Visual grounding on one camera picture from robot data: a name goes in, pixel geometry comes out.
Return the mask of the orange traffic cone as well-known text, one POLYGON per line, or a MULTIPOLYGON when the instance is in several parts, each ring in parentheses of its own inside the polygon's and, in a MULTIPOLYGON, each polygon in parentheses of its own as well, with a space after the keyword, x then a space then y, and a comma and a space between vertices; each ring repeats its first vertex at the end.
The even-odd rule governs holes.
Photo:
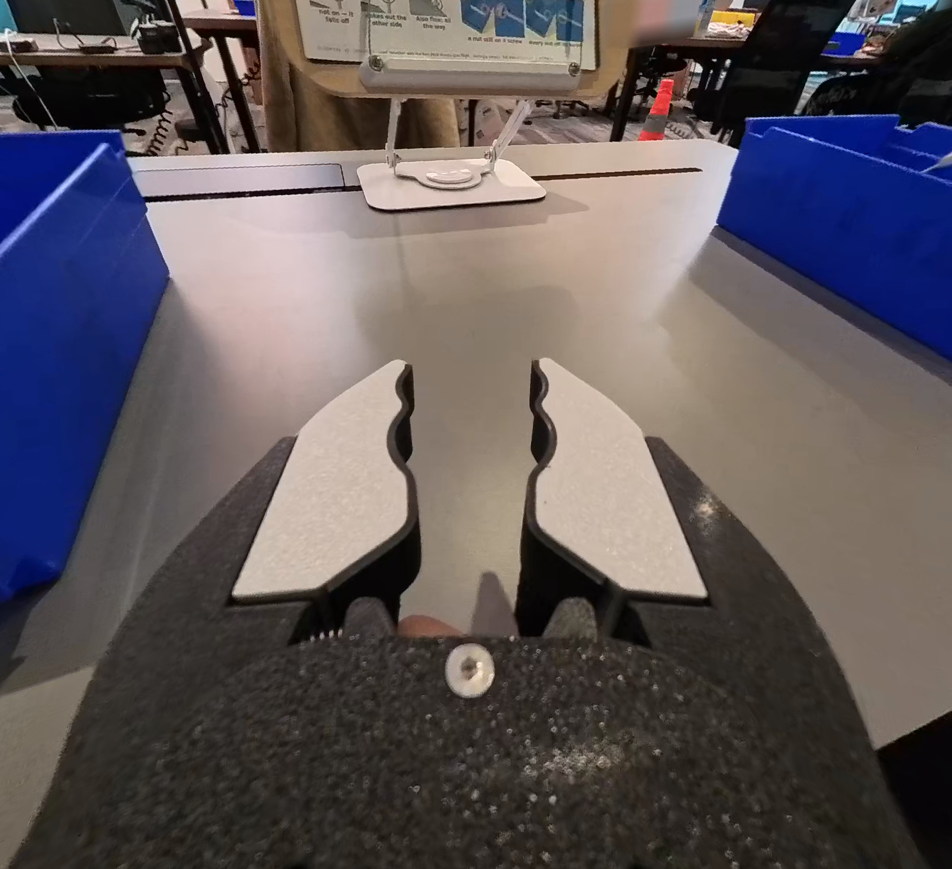
POLYGON ((660 141, 665 138, 665 128, 670 113, 673 88, 674 80, 672 78, 660 80, 651 110, 639 134, 639 142, 660 141))

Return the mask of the black mesh office chair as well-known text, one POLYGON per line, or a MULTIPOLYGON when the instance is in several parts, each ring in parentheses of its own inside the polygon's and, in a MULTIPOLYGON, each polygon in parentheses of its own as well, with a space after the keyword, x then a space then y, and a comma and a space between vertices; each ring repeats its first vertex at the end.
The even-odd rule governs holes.
POLYGON ((795 112, 811 71, 857 0, 769 0, 718 90, 695 103, 701 121, 738 149, 749 118, 795 112))

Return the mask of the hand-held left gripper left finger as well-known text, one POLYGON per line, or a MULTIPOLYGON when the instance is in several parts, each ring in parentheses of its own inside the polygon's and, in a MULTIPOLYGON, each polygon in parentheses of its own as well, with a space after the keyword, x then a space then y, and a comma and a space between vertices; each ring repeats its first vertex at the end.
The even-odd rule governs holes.
POLYGON ((380 601, 397 622, 421 566, 409 469, 412 366, 393 360, 323 406, 300 429, 251 542, 232 601, 304 602, 319 625, 380 601))

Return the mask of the wooden table black legs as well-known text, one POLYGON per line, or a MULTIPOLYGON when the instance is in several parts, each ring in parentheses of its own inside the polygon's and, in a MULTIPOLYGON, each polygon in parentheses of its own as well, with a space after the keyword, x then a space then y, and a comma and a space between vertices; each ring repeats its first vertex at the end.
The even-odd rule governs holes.
MULTIPOLYGON (((713 90, 720 88, 731 58, 743 46, 744 40, 740 39, 693 37, 686 38, 680 43, 660 44, 651 48, 631 50, 628 54, 622 89, 615 104, 614 121, 609 137, 611 141, 621 141, 623 139, 632 100, 641 77, 647 79, 647 84, 642 90, 642 97, 647 98, 657 93, 661 78, 684 71, 690 63, 702 65, 703 76, 701 81, 695 90, 689 92, 688 98, 692 103, 696 118, 700 122, 705 122, 698 118, 695 103, 697 100, 701 102, 708 101, 708 95, 713 90)), ((832 72, 832 78, 869 72, 879 63, 883 49, 884 47, 881 47, 875 54, 851 54, 847 56, 822 54, 819 64, 810 72, 806 84, 810 76, 822 72, 832 72)), ((795 111, 800 106, 806 84, 795 111)))

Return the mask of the wooden side table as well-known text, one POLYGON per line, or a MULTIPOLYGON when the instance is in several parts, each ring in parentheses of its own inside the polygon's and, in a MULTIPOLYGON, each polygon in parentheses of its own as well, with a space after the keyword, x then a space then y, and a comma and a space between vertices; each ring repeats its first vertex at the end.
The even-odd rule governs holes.
POLYGON ((216 114, 202 69, 209 48, 208 39, 194 29, 186 28, 182 36, 184 51, 166 54, 145 54, 135 40, 125 36, 115 37, 115 47, 110 53, 87 53, 85 48, 91 40, 92 37, 88 37, 83 45, 60 45, 54 34, 5 33, 2 35, 2 66, 172 70, 209 152, 230 152, 228 138, 216 114))

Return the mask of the blue plastic bin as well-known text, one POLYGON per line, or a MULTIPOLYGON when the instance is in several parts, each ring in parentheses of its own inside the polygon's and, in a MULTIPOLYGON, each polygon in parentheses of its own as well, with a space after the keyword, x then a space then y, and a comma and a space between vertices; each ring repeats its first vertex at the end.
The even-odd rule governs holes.
POLYGON ((951 127, 898 116, 745 125, 717 224, 913 341, 951 355, 951 127))
POLYGON ((170 272, 117 131, 1 139, 1 601, 62 575, 170 272))

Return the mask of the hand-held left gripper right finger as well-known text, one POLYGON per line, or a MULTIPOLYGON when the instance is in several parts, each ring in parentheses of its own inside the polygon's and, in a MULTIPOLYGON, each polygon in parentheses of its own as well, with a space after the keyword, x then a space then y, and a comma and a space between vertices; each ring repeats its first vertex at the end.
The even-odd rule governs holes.
POLYGON ((553 359, 530 367, 530 471, 515 621, 541 637, 564 601, 597 632, 646 637, 642 602, 705 607, 709 593, 641 427, 553 359))

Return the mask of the white document stand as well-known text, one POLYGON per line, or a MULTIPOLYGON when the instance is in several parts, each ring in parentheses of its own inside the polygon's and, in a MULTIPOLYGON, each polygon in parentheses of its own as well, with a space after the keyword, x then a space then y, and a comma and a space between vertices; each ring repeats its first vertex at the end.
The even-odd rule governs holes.
POLYGON ((425 209, 469 208, 539 202, 545 190, 530 175, 504 158, 512 139, 529 117, 537 91, 557 96, 578 88, 580 61, 512 60, 444 61, 430 57, 395 57, 370 53, 359 69, 361 84, 390 99, 385 161, 364 164, 356 173, 367 205, 387 213, 425 209), (517 98, 499 136, 479 159, 401 156, 396 147, 403 104, 426 94, 475 99, 517 98))

